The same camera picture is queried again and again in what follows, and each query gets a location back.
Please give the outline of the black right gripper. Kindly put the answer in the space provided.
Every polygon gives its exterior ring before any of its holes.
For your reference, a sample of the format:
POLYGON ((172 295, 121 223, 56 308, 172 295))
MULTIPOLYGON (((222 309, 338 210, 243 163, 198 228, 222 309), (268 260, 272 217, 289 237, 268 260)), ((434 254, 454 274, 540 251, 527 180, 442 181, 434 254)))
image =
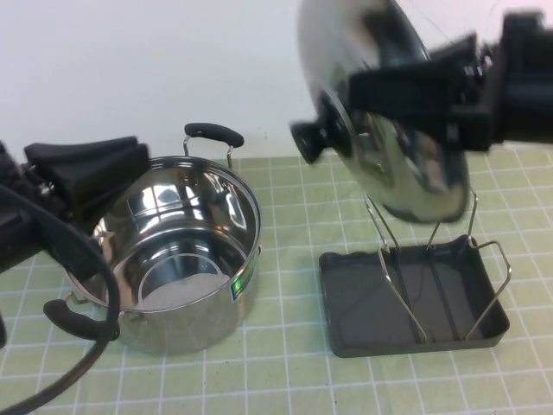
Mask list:
POLYGON ((430 52, 429 61, 366 69, 349 77, 348 106, 367 112, 445 112, 457 150, 487 152, 501 141, 505 50, 477 48, 470 34, 430 52))

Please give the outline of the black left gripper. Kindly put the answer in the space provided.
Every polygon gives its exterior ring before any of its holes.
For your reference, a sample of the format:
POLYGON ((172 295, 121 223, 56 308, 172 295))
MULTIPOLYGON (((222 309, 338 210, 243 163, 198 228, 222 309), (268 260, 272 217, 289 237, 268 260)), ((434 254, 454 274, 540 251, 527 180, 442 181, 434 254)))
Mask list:
POLYGON ((33 143, 24 154, 31 165, 18 164, 1 145, 1 184, 61 220, 101 215, 149 169, 148 147, 136 137, 33 143), (72 213, 49 182, 56 183, 72 213))

